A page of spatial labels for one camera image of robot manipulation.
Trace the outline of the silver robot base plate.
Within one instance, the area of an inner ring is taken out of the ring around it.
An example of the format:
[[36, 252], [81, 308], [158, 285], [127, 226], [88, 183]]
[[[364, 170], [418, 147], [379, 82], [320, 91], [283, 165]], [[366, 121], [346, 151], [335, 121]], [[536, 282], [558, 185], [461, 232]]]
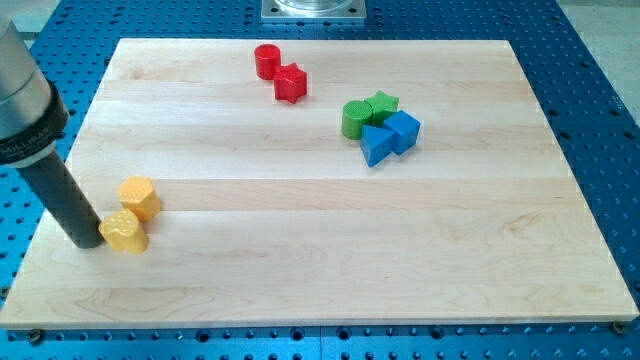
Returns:
[[365, 0], [262, 0], [263, 20], [365, 19]]

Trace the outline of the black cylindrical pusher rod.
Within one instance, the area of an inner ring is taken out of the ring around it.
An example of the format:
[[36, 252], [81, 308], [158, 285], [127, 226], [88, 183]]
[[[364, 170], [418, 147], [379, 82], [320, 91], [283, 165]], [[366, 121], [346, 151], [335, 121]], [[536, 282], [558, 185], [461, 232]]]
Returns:
[[18, 172], [78, 248], [104, 242], [99, 216], [55, 151]]

